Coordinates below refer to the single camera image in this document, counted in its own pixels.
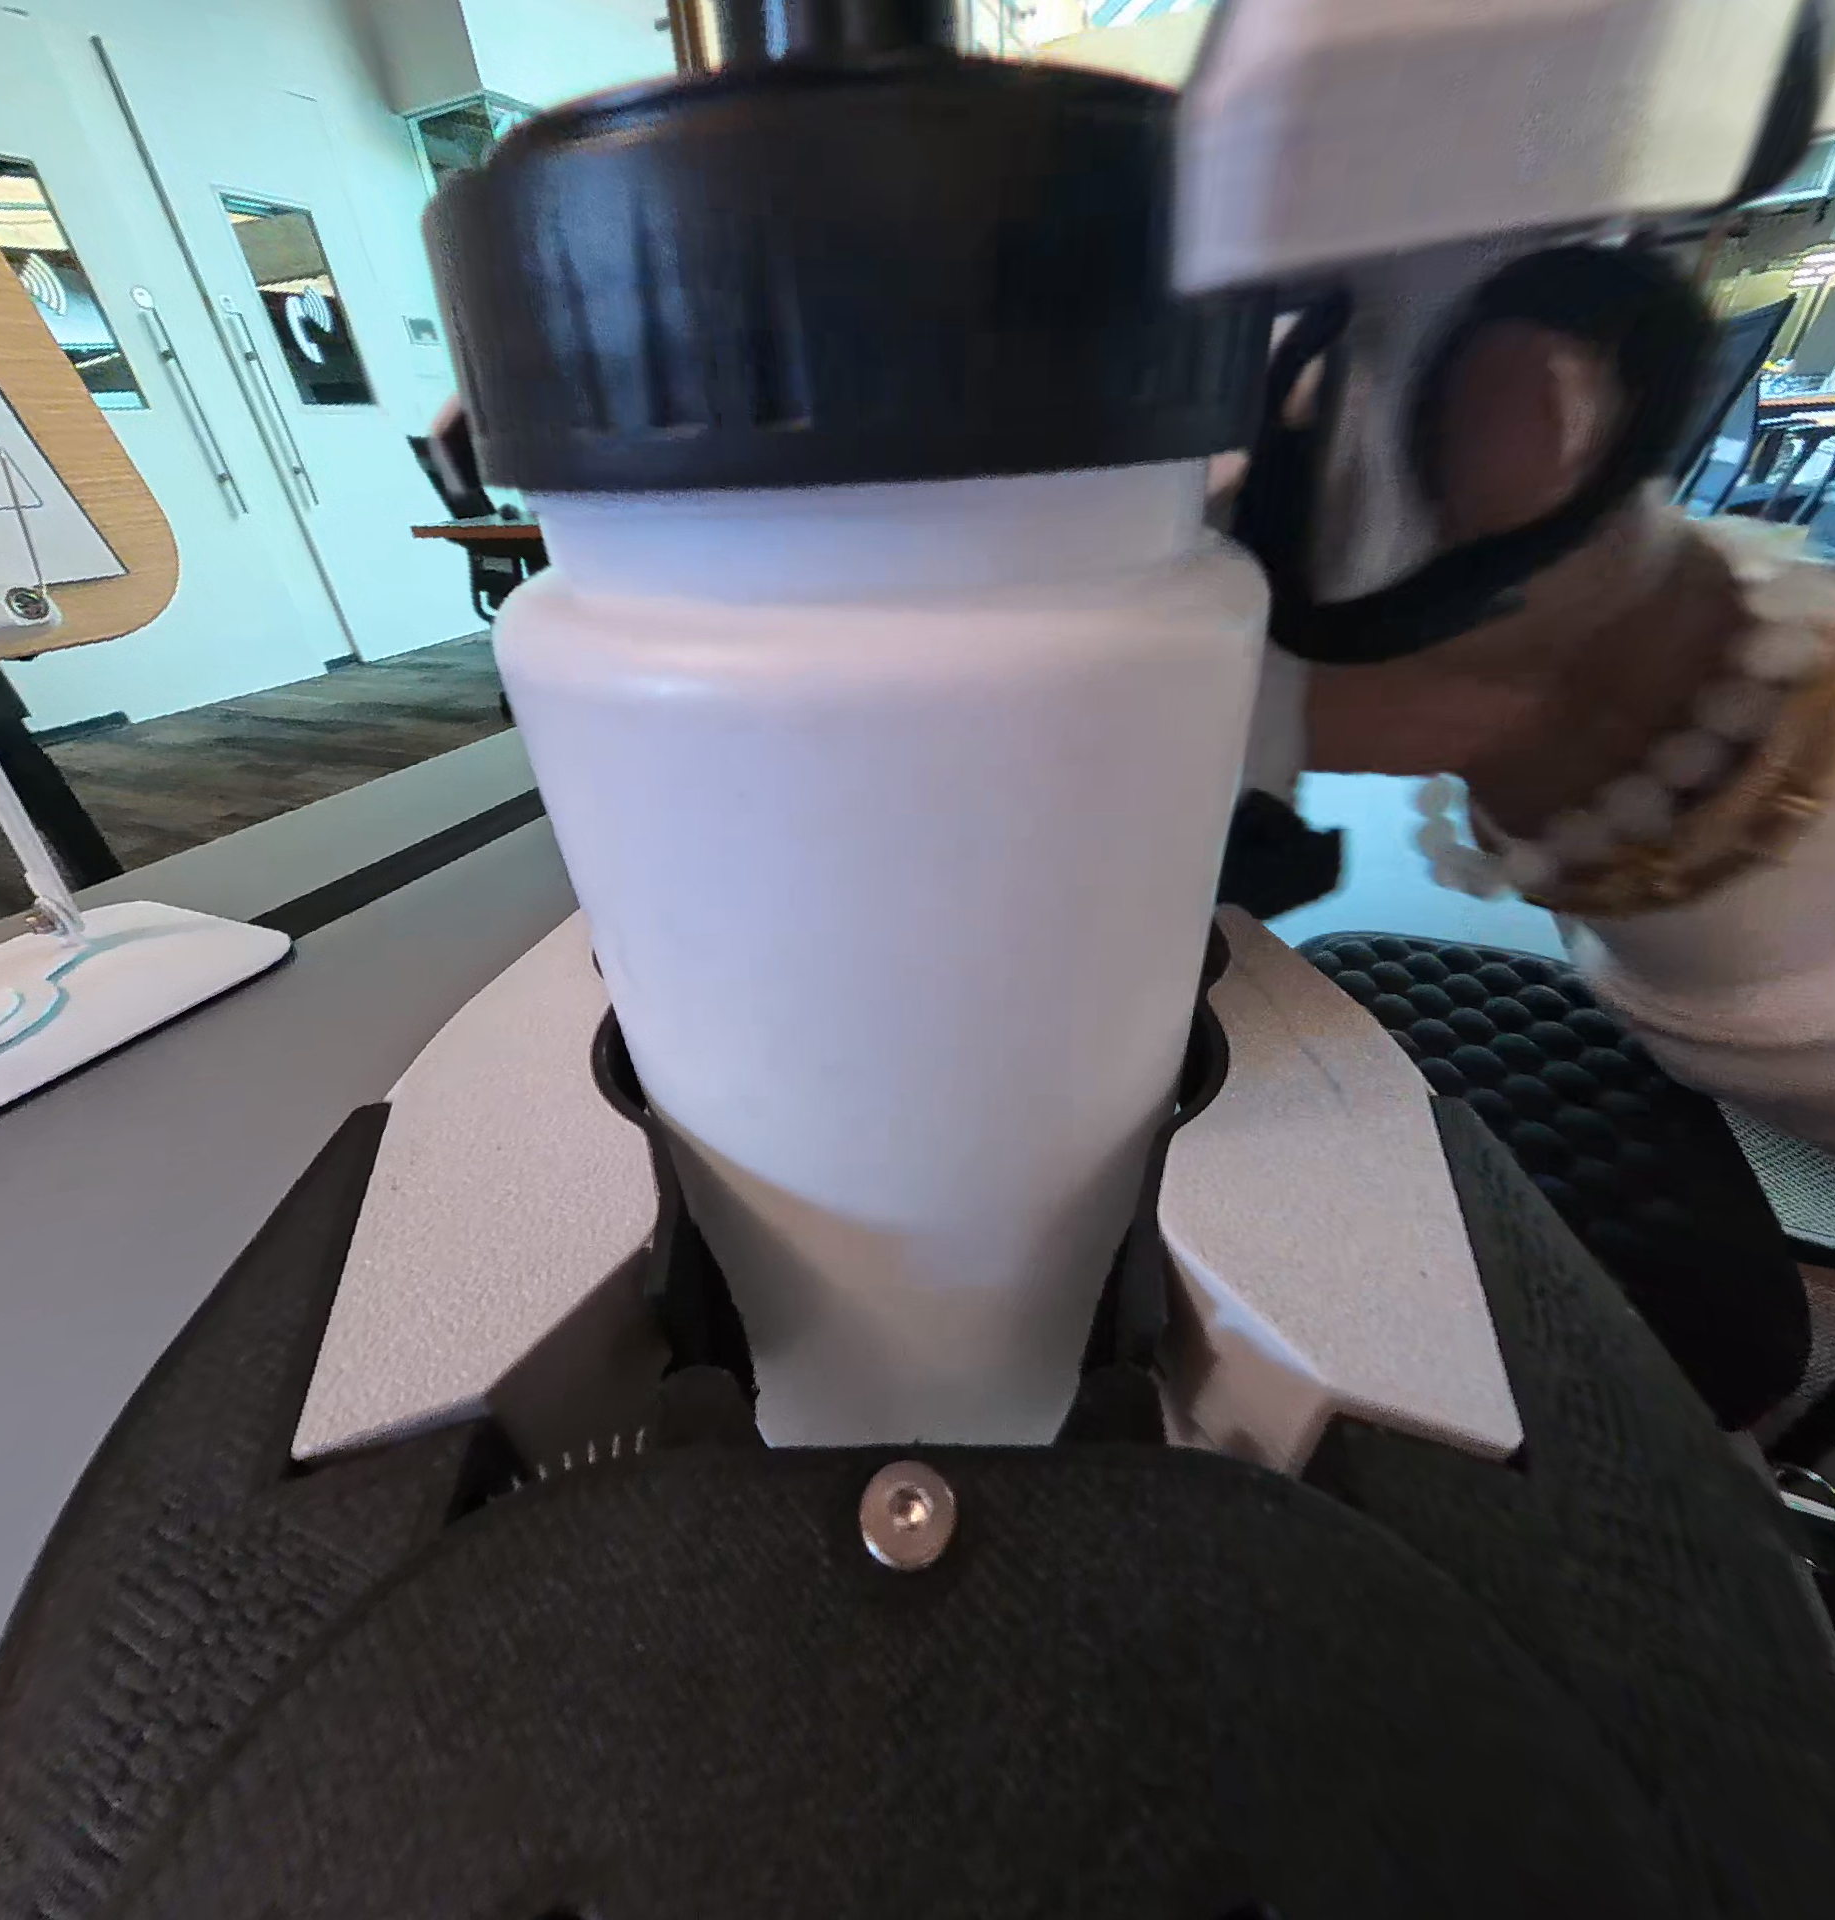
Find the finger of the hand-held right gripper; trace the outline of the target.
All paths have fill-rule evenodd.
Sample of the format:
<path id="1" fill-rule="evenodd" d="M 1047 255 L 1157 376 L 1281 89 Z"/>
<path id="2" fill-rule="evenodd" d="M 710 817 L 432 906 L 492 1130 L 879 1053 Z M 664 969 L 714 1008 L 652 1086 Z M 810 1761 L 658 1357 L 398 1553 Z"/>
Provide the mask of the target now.
<path id="1" fill-rule="evenodd" d="M 1833 68 L 1835 5 L 1217 5 L 1173 123 L 1171 287 L 1737 204 Z"/>

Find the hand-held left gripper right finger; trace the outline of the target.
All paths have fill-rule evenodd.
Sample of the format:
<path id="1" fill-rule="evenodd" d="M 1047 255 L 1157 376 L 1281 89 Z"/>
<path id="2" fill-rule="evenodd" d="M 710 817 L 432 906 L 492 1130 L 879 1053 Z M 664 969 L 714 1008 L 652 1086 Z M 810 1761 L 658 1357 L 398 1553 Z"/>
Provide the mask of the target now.
<path id="1" fill-rule="evenodd" d="M 1509 1460 L 1523 1426 L 1423 1077 L 1267 926 L 1223 908 L 1217 930 L 1225 1070 L 1155 1203 L 1169 1436 L 1301 1470 L 1351 1418 Z"/>

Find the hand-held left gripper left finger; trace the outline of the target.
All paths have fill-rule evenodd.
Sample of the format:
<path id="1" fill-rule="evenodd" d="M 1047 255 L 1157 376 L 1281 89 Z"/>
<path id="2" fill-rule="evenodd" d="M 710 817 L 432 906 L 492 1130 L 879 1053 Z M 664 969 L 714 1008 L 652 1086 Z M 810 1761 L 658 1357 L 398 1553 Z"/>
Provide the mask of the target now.
<path id="1" fill-rule="evenodd" d="M 476 1418 L 552 1465 L 654 1383 L 668 1344 L 642 1284 L 660 1192 L 642 1122 L 594 1069 L 610 1010 L 570 917 L 392 1086 L 298 1465 Z"/>

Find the white plastic bottle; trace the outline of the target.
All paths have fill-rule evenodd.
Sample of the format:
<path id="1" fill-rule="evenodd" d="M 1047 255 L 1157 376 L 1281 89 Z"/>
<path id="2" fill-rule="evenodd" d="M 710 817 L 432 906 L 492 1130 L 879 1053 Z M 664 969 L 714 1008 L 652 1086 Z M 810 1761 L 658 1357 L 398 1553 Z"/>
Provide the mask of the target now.
<path id="1" fill-rule="evenodd" d="M 1073 1405 L 1263 651 L 1209 467 L 524 494 L 498 672 L 770 1443 Z"/>

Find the black bottle lid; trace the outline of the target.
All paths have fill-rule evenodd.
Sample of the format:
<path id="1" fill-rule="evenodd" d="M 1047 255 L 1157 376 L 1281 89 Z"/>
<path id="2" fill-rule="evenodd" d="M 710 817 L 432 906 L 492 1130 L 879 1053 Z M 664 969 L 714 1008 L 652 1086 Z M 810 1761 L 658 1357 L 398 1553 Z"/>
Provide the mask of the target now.
<path id="1" fill-rule="evenodd" d="M 726 60 L 548 108 L 424 215 L 484 476 L 526 496 L 1237 452 L 1267 292 L 1169 283 L 1171 89 L 949 5 L 726 5 Z"/>

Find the person's right hand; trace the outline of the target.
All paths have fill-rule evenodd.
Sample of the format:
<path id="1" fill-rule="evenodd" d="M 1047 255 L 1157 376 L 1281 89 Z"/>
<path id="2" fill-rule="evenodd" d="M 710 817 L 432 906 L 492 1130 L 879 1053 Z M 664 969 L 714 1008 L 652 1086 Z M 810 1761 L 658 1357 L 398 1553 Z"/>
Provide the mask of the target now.
<path id="1" fill-rule="evenodd" d="M 1445 543 L 1551 517 L 1625 413 L 1597 349 L 1493 322 L 1439 383 L 1427 472 Z M 1413 658 L 1313 667 L 1305 768 L 1463 782 L 1515 841 L 1589 803 L 1677 733 L 1743 611 L 1721 560 L 1657 484 L 1531 579 L 1513 612 Z"/>

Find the black mesh chair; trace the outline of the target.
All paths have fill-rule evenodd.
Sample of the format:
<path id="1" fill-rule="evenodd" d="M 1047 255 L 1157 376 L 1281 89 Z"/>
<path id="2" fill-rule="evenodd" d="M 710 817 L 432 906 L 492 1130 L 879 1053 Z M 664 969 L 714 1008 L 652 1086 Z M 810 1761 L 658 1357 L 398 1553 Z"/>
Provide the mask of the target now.
<path id="1" fill-rule="evenodd" d="M 1679 1086 L 1553 959 L 1343 930 L 1301 945 L 1481 1118 L 1727 1426 L 1835 1452 L 1835 1156 Z"/>

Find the black office chair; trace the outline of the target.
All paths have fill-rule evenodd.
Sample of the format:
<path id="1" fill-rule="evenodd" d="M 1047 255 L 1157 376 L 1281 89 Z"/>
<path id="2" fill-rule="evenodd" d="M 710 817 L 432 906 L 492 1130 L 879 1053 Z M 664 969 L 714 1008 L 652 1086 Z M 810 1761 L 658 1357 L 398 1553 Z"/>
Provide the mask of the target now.
<path id="1" fill-rule="evenodd" d="M 470 418 L 460 397 L 450 395 L 428 433 L 410 436 L 408 445 L 450 518 L 498 517 L 484 486 Z"/>
<path id="2" fill-rule="evenodd" d="M 1677 506 L 1689 517 L 1759 515 L 1791 488 L 1789 428 L 1761 417 L 1763 371 L 1793 297 L 1721 318 L 1687 442 L 1675 456 Z"/>

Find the white door with window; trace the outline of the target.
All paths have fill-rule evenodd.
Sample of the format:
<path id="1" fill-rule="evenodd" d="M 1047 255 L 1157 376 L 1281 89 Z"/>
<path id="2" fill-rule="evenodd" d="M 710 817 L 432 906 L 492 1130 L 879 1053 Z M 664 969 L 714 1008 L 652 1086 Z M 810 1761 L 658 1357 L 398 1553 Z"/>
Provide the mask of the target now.
<path id="1" fill-rule="evenodd" d="M 476 635 L 412 440 L 452 395 L 426 180 L 336 5 L 120 5 L 92 39 L 352 661 Z"/>
<path id="2" fill-rule="evenodd" d="M 316 679 L 350 654 L 100 56 L 0 5 L 0 255 L 180 555 L 134 636 L 10 668 L 42 731 L 136 722 Z"/>

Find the wooden desk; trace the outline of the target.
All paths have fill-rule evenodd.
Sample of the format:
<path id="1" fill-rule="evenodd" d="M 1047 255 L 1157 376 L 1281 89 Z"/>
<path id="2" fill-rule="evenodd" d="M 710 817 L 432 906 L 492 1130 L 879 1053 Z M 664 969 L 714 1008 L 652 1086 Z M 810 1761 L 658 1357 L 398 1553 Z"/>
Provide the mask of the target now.
<path id="1" fill-rule="evenodd" d="M 414 524 L 410 537 L 460 549 L 468 560 L 472 611 L 492 627 L 508 599 L 548 567 L 546 537 L 532 517 L 496 512 Z"/>

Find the wooden instruction board stand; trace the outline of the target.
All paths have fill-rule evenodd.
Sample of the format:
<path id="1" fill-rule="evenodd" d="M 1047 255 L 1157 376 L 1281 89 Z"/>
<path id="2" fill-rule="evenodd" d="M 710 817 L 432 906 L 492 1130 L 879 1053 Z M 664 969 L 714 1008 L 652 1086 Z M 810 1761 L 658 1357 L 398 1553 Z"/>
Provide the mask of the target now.
<path id="1" fill-rule="evenodd" d="M 126 638 L 170 604 L 170 524 L 0 253 L 0 663 Z M 280 928 L 80 905 L 0 754 L 26 930 L 0 941 L 0 1114 L 286 965 Z"/>

